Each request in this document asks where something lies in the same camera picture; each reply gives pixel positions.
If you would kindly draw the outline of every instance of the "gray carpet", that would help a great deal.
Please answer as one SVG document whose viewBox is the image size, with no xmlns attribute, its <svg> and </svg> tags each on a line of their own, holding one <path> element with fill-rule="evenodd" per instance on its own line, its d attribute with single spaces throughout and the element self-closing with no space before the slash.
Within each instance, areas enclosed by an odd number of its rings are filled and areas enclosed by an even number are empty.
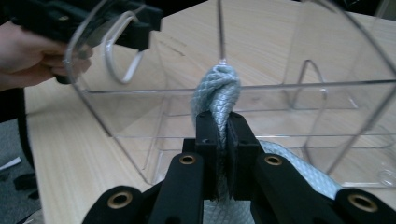
<svg viewBox="0 0 396 224">
<path fill-rule="evenodd" d="M 32 189 L 15 190 L 16 177 L 34 172 L 21 149 L 18 122 L 0 123 L 0 166 L 17 157 L 21 163 L 0 171 L 0 224 L 15 224 L 41 207 L 39 200 L 28 198 Z"/>
</svg>

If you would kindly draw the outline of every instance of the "wooden table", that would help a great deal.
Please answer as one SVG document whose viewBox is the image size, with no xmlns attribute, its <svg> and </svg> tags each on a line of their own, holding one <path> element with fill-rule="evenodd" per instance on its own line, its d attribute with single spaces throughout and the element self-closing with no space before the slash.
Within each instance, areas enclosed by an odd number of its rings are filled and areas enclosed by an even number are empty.
<svg viewBox="0 0 396 224">
<path fill-rule="evenodd" d="M 194 88 L 206 70 L 218 61 L 216 1 L 210 0 L 163 19 L 155 34 L 169 74 L 189 74 L 173 83 Z M 254 43 L 242 45 L 237 35 L 227 36 L 229 63 L 252 74 L 245 83 L 278 84 L 287 64 L 300 3 L 288 0 L 227 2 L 226 20 L 243 21 L 239 9 L 262 17 L 263 59 L 250 54 Z M 150 187 L 127 160 L 113 139 L 80 101 L 71 86 L 50 80 L 26 89 L 31 147 L 46 223 L 81 223 L 93 203 L 118 185 L 145 190 Z"/>
</svg>

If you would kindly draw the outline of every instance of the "black bracket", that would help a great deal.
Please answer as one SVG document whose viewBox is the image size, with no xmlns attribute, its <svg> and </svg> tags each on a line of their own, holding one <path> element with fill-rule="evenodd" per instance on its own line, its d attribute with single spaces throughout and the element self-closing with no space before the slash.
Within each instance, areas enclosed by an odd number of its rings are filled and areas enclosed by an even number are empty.
<svg viewBox="0 0 396 224">
<path fill-rule="evenodd" d="M 98 3 L 99 1 L 7 0 L 5 11 L 12 22 L 37 34 L 67 43 Z M 138 21 L 129 24 L 117 44 L 131 49 L 148 49 L 149 32 L 160 31 L 163 12 L 144 4 L 135 0 L 108 1 L 94 18 L 94 23 L 99 27 L 124 11 L 134 11 L 144 6 L 136 15 Z"/>
<path fill-rule="evenodd" d="M 209 112 L 197 117 L 196 138 L 185 139 L 164 181 L 141 193 L 130 187 L 105 192 L 84 224 L 202 223 L 204 200 L 216 200 L 219 161 L 230 197 L 251 201 L 255 223 L 394 223 L 396 212 L 361 189 L 339 190 L 335 200 L 317 193 L 285 158 L 264 153 L 246 120 L 231 113 L 226 159 Z"/>
</svg>

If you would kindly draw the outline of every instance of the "transparent plastic container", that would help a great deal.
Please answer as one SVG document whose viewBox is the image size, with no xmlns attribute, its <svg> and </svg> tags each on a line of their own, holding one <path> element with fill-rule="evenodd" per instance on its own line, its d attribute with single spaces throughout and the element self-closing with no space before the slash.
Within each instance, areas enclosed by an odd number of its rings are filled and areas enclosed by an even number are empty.
<svg viewBox="0 0 396 224">
<path fill-rule="evenodd" d="M 181 152 L 183 139 L 195 137 L 190 99 L 210 66 L 197 69 L 202 73 L 193 77 L 165 71 L 155 31 L 150 33 L 149 49 L 115 45 L 127 24 L 139 20 L 143 7 L 98 22 L 112 7 L 111 2 L 102 1 L 75 33 L 66 56 L 68 75 L 109 137 L 119 143 L 143 178 L 155 184 L 164 178 L 170 160 Z M 267 22 L 283 21 L 279 15 L 256 17 L 261 15 L 257 8 L 265 4 L 277 6 L 276 1 L 223 3 L 226 32 L 229 27 L 229 31 L 239 27 L 239 32 L 246 33 L 246 40 L 226 33 L 226 42 L 230 38 L 228 43 L 246 43 L 244 48 L 227 45 L 229 63 L 234 63 L 237 71 L 234 55 L 239 51 L 247 54 L 240 62 L 246 63 L 247 69 L 240 73 L 244 86 L 234 111 L 247 119 L 258 139 L 289 148 L 345 187 L 396 189 L 396 119 L 395 113 L 389 113 L 396 72 L 389 57 L 349 14 L 324 0 L 305 1 L 296 6 L 299 13 L 283 64 L 285 72 L 276 78 L 269 76 L 271 71 L 262 69 L 259 60 L 268 52 L 257 39 L 273 35 L 260 30 L 268 29 Z M 198 7 L 216 13 L 215 5 L 208 1 Z M 231 16 L 227 11 L 238 14 Z M 247 16 L 251 23 L 238 23 L 248 21 Z M 254 49 L 249 48 L 253 37 L 257 43 Z M 208 54 L 215 65 L 216 32 L 202 41 L 213 45 Z M 93 49 L 88 70 L 79 66 L 83 59 L 78 56 L 87 46 Z"/>
</svg>

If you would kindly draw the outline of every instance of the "rope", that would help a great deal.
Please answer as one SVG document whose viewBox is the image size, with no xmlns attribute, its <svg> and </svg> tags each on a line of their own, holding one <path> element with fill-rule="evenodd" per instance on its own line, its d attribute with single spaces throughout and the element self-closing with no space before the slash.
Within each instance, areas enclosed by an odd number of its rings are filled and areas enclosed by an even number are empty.
<svg viewBox="0 0 396 224">
<path fill-rule="evenodd" d="M 227 118 L 238 100 L 241 84 L 235 70 L 227 64 L 212 67 L 201 80 L 191 99 L 191 118 L 195 125 L 198 114 L 211 111 L 219 130 L 219 163 L 225 160 Z M 341 188 L 335 181 L 312 165 L 301 160 L 280 145 L 261 141 L 265 152 L 271 152 L 289 160 L 308 183 L 319 193 L 334 198 Z M 250 214 L 250 202 L 235 201 L 228 196 L 225 175 L 220 175 L 218 199 L 204 201 L 204 223 L 254 223 Z"/>
</svg>

